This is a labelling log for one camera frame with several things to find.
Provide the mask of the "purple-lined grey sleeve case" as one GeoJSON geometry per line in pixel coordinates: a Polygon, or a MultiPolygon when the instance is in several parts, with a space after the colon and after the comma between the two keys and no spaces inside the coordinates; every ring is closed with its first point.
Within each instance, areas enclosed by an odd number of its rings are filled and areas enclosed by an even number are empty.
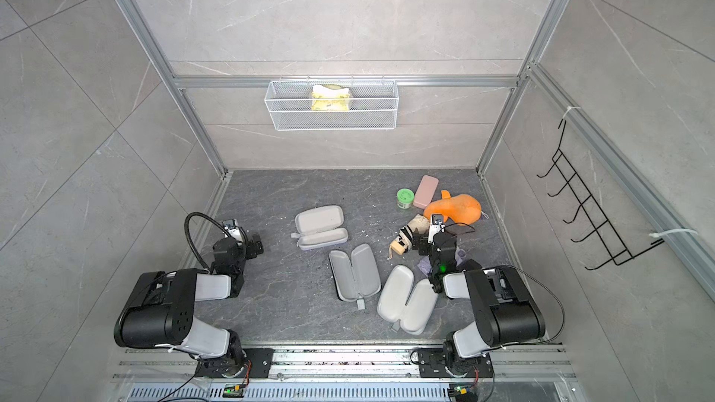
{"type": "Polygon", "coordinates": [[[297,232],[292,238],[302,251],[341,245],[349,238],[344,228],[343,209],[337,205],[305,210],[295,217],[294,222],[297,232]]]}

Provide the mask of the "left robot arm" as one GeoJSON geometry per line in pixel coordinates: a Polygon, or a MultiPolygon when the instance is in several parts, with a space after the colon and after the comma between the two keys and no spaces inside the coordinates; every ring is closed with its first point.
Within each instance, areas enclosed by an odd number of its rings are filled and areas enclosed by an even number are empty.
{"type": "Polygon", "coordinates": [[[197,377],[242,377],[249,381],[251,359],[238,333],[198,319],[195,306],[238,297],[245,283],[247,261],[264,253],[262,239],[258,234],[248,234],[235,220],[219,223],[202,212],[185,217],[184,235],[199,267],[140,275],[115,322],[115,343],[136,350],[185,353],[197,361],[197,377]],[[192,238],[190,225],[195,218],[207,221],[223,235],[212,245],[210,264],[192,238]]]}

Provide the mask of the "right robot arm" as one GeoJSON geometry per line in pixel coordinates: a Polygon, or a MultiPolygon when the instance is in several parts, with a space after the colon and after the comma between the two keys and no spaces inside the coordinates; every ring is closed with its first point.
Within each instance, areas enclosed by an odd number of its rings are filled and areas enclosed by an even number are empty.
{"type": "Polygon", "coordinates": [[[429,260],[428,288],[435,296],[468,300],[473,321],[448,335],[441,348],[417,348],[411,360],[423,378],[467,378],[493,374],[490,353],[501,348],[540,345],[547,323],[514,265],[484,267],[473,260],[458,262],[457,237],[447,232],[418,236],[416,248],[429,260]]]}

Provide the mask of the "green lidded small jar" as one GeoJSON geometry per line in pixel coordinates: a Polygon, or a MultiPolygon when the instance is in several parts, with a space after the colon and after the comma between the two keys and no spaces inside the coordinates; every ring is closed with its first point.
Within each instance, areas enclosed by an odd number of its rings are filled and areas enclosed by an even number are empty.
{"type": "Polygon", "coordinates": [[[407,210],[413,206],[415,194],[411,189],[401,188],[397,191],[397,205],[402,210],[407,210]]]}

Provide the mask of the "pink rectangular case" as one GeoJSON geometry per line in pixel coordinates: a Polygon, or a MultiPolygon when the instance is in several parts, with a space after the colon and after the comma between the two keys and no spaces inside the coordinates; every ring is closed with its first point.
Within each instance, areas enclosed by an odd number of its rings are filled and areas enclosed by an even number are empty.
{"type": "Polygon", "coordinates": [[[425,175],[414,193],[413,206],[424,210],[433,201],[438,186],[437,178],[425,175]]]}

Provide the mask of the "orange whale plush toy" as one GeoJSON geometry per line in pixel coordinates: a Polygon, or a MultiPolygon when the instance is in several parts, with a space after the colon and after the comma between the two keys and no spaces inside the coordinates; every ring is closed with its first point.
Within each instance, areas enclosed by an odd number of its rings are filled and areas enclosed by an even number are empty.
{"type": "Polygon", "coordinates": [[[428,220],[435,214],[453,223],[472,224],[482,217],[482,204],[472,195],[451,195],[442,190],[441,199],[430,203],[423,213],[428,220]]]}

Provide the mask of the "yellow packet in basket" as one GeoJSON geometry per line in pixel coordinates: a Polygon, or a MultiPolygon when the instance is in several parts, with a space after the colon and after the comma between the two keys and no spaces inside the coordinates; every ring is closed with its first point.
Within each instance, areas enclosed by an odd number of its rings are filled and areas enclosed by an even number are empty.
{"type": "Polygon", "coordinates": [[[348,87],[314,85],[311,91],[311,110],[315,112],[348,112],[352,93],[348,87]]]}

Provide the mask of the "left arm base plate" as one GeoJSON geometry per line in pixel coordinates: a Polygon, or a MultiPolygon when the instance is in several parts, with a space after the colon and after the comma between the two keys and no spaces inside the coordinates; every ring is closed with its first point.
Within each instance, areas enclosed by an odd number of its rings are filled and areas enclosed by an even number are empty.
{"type": "Polygon", "coordinates": [[[250,379],[269,376],[275,350],[272,348],[244,349],[237,357],[199,359],[195,376],[199,378],[233,379],[249,375],[250,379]]]}

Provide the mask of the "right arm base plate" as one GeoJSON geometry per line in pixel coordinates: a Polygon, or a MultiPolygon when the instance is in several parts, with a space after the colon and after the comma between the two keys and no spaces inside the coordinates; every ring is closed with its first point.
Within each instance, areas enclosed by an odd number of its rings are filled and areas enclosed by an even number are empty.
{"type": "Polygon", "coordinates": [[[418,367],[420,377],[435,379],[493,378],[493,362],[489,355],[462,358],[457,353],[436,347],[415,348],[410,353],[411,364],[418,367]]]}

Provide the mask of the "black wall hook rack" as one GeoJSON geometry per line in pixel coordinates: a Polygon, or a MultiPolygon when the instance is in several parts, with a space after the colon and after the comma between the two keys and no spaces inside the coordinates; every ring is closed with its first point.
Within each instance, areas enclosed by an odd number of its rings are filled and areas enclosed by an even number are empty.
{"type": "Polygon", "coordinates": [[[585,265],[584,268],[590,272],[595,272],[607,265],[622,266],[663,246],[665,241],[660,238],[652,241],[648,247],[641,251],[634,251],[627,245],[625,239],[619,234],[611,218],[605,212],[599,199],[588,187],[573,162],[566,156],[563,150],[566,127],[567,122],[561,120],[558,124],[560,137],[557,147],[550,158],[549,168],[544,173],[537,174],[536,177],[544,180],[551,176],[559,178],[560,188],[557,191],[547,192],[548,197],[556,198],[566,194],[575,199],[577,205],[573,215],[570,218],[563,219],[564,224],[572,225],[577,221],[586,221],[588,223],[588,231],[582,236],[572,237],[570,239],[571,243],[580,245],[595,238],[604,249],[606,257],[603,261],[592,266],[585,265]]]}

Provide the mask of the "aluminium front rail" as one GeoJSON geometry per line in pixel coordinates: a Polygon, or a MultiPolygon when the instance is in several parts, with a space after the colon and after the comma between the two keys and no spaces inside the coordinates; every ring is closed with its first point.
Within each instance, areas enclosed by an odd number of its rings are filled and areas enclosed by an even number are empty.
{"type": "Polygon", "coordinates": [[[583,401],[559,345],[517,346],[450,371],[436,342],[276,344],[246,348],[233,378],[196,373],[178,352],[121,350],[104,401],[583,401]]]}

